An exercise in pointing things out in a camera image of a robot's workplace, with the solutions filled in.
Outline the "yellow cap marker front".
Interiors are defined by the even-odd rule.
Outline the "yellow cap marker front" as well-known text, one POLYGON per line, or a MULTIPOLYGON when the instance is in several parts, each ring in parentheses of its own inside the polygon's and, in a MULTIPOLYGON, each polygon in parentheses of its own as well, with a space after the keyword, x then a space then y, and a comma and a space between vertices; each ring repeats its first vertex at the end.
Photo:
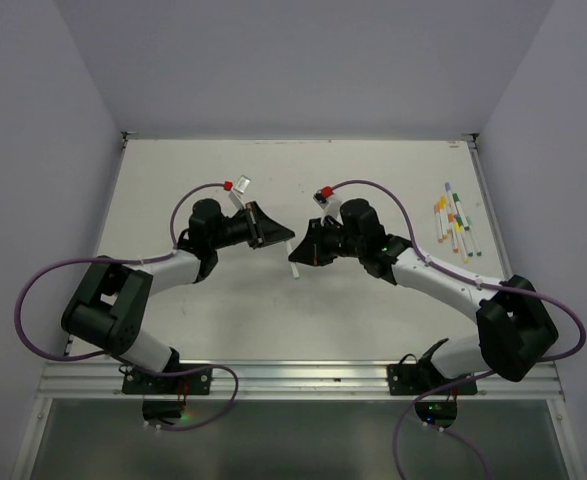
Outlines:
POLYGON ((441 227, 442 239, 445 240, 449 237, 451 229, 450 229, 450 222, 448 219, 448 213, 446 210, 446 201, 443 196, 441 196, 438 201, 438 211, 439 211, 439 216, 440 216, 440 227, 441 227))

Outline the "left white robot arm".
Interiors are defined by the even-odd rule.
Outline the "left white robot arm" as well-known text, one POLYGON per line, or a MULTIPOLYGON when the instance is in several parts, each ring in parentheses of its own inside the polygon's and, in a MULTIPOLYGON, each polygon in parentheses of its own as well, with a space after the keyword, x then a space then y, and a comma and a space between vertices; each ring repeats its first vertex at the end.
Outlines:
POLYGON ((142 328, 149 298, 205 280, 218 263, 220 249, 240 243, 261 249, 294 236, 255 201, 226 216, 217 201, 200 200, 166 259, 134 265, 100 257, 91 263, 62 314, 61 326, 109 356, 140 368, 158 392, 170 392, 181 379, 179 353, 142 328))

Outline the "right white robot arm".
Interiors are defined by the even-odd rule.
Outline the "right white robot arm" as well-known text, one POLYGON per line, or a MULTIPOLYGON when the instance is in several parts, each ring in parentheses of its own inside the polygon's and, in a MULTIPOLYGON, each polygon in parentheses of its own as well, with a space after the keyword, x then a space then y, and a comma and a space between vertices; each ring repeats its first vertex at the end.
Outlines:
POLYGON ((338 219, 310 220, 289 259, 322 267, 339 257, 355 258, 369 275, 426 294, 476 325, 475 333, 442 339, 415 364, 400 370, 399 378, 415 389, 441 392, 453 381, 482 371, 519 382, 559 337, 527 279, 514 275, 492 290, 479 277, 465 283, 470 274, 463 269, 446 275, 419 255, 412 241, 387 233, 376 210, 364 199, 341 205, 338 219))

